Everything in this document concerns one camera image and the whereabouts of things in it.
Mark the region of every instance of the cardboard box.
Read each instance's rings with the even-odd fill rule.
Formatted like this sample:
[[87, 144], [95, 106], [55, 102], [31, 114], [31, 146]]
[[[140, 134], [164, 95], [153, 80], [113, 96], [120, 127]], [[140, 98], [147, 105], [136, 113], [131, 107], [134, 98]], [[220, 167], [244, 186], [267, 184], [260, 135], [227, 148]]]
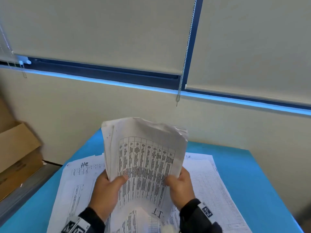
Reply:
[[42, 167], [40, 141], [0, 98], [0, 201]]
[[0, 201], [42, 166], [42, 155], [38, 150], [34, 150], [0, 173]]

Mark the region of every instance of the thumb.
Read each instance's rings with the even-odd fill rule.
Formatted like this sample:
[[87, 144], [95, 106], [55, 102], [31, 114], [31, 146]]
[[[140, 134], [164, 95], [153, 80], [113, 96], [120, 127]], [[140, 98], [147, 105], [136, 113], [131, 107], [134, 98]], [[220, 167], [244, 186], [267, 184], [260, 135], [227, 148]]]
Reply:
[[174, 188], [174, 186], [177, 184], [177, 182], [178, 182], [177, 177], [175, 177], [174, 175], [168, 175], [165, 179], [164, 184], [171, 187], [171, 188]]
[[113, 188], [119, 190], [121, 188], [121, 186], [126, 183], [126, 181], [128, 180], [128, 176], [127, 175], [123, 175], [123, 176], [117, 176], [112, 182], [111, 185], [113, 186]]

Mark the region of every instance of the person's left hand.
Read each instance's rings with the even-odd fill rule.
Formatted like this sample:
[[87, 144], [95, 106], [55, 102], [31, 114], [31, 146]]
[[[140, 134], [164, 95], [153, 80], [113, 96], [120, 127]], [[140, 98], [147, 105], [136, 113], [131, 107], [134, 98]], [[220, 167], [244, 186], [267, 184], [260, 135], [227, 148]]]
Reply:
[[101, 173], [95, 183], [89, 207], [105, 222], [118, 201], [118, 191], [128, 180], [127, 175], [118, 176], [112, 182], [108, 180], [106, 170]]

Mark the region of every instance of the beige wall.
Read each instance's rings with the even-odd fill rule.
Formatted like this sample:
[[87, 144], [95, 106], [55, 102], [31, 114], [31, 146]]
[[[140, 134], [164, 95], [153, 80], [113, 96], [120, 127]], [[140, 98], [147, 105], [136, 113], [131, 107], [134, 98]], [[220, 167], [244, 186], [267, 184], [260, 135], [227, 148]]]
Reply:
[[311, 203], [311, 118], [143, 89], [0, 69], [0, 90], [17, 119], [64, 163], [101, 122], [142, 117], [189, 130], [190, 140], [251, 151], [292, 214]]

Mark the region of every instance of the blue table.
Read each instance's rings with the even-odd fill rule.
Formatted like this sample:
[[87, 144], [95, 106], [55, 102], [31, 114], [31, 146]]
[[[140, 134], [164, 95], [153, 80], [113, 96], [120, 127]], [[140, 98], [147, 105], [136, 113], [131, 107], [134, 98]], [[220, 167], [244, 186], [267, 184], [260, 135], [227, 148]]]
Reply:
[[[67, 162], [104, 151], [98, 130]], [[219, 174], [253, 233], [301, 233], [290, 212], [247, 150], [189, 142], [187, 152], [213, 155]], [[0, 233], [46, 232], [63, 168], [1, 228]]]

